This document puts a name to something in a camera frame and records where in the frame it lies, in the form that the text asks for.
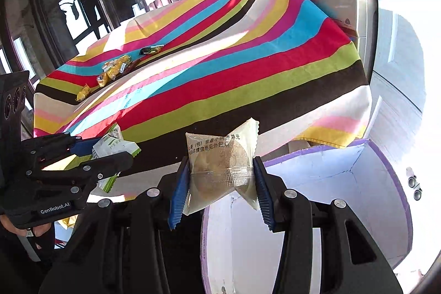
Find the left hand black glove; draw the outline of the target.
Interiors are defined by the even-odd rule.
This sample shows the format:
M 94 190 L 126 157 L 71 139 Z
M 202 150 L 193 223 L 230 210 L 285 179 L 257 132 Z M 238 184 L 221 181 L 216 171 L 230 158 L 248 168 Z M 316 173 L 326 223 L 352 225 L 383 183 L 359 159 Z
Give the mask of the left hand black glove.
M 17 227 L 6 214 L 1 214 L 1 248 L 18 245 L 20 237 L 30 237 L 31 244 L 41 251 L 51 251 L 55 247 L 55 230 L 52 223 Z

